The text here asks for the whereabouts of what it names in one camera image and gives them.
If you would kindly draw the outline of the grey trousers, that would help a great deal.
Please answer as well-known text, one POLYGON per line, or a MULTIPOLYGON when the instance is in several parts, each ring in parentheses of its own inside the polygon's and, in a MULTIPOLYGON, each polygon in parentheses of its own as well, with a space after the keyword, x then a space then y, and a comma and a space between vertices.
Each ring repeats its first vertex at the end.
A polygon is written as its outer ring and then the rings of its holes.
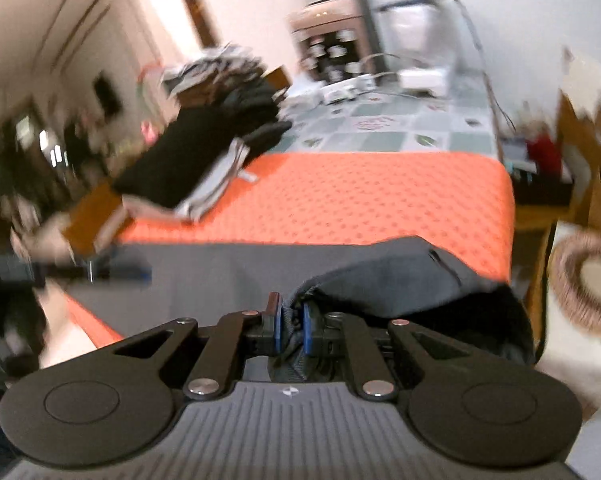
POLYGON ((145 274, 73 282, 67 292, 123 337, 176 318, 209 326, 231 312, 264 309, 270 294, 280 294, 282 354, 270 362, 276 382, 335 375, 303 352, 307 307, 378 328, 404 318, 517 364, 536 361, 531 323, 509 284, 416 236, 369 246, 133 244, 117 248, 110 265, 145 274))

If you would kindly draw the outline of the stack of folded clothes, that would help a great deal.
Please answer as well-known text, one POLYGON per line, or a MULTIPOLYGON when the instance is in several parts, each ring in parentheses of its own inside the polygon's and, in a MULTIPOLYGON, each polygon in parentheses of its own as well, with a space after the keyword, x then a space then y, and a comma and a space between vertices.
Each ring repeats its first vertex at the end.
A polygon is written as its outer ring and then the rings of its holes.
POLYGON ((112 184, 171 218, 200 220, 245 165, 282 140, 278 90, 246 47, 207 48, 163 69, 160 83, 180 108, 176 118, 112 184))

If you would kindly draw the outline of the orange patterned mat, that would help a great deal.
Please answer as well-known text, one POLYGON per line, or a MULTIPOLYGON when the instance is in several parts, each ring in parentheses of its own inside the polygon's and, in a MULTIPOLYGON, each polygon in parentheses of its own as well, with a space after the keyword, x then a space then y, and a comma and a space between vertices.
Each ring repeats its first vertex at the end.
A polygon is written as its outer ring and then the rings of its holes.
POLYGON ((153 278, 69 286, 68 317, 97 347, 174 318, 210 325, 260 309, 270 292, 289 294, 407 236, 507 282, 514 198, 505 167, 484 155, 276 154, 252 162, 200 220, 100 193, 79 206, 70 238, 87 245, 112 223, 120 255, 153 278))

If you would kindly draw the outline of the checkered green white tablecloth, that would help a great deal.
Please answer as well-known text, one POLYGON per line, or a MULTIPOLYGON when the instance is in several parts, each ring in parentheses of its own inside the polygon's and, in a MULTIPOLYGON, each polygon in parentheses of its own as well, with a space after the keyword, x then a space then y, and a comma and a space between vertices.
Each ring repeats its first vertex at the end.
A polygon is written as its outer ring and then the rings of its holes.
POLYGON ((499 157, 494 113, 479 76, 460 76, 446 99, 409 96, 386 84, 335 104, 286 101, 281 117, 292 128, 272 154, 462 152, 499 157))

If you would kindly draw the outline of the white power strip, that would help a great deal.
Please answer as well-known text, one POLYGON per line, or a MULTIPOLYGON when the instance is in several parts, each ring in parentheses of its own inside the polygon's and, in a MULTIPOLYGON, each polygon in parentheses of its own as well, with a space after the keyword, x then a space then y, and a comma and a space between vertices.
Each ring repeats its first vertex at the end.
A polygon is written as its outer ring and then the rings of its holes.
POLYGON ((346 79, 334 84, 328 84, 320 89, 321 101, 330 105, 342 101, 351 101, 362 94, 374 91, 377 88, 375 78, 370 74, 363 74, 351 79, 346 79))

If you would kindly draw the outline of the wooden chair with cloth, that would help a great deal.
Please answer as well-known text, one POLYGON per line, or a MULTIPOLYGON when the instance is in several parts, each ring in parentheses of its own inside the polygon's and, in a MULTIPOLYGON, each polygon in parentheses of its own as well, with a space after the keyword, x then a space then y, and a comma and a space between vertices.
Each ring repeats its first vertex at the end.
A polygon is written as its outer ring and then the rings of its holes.
POLYGON ((565 48, 557 135, 574 178, 571 218, 601 232, 601 63, 565 48))

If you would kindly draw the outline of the pink cabinet with cups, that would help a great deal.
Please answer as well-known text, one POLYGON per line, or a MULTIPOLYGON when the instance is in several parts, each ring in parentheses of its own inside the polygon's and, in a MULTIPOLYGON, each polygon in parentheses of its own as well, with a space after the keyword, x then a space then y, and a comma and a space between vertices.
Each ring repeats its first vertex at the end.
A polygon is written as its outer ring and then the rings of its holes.
POLYGON ((334 84, 386 69, 369 0, 325 0, 288 18, 300 56, 311 78, 334 84))

